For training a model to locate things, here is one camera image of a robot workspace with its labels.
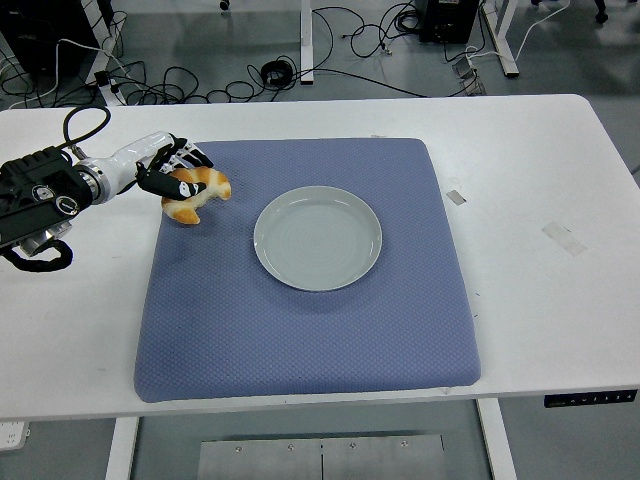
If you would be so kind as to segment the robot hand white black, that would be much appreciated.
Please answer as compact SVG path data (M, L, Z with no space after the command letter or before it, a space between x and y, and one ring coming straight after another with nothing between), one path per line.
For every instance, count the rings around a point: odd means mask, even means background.
M111 157L94 159L98 193L95 203L105 203L137 184L141 189L171 200L185 200L204 190L203 180L178 180L181 169L208 167L211 160L185 138L156 132L139 139Z

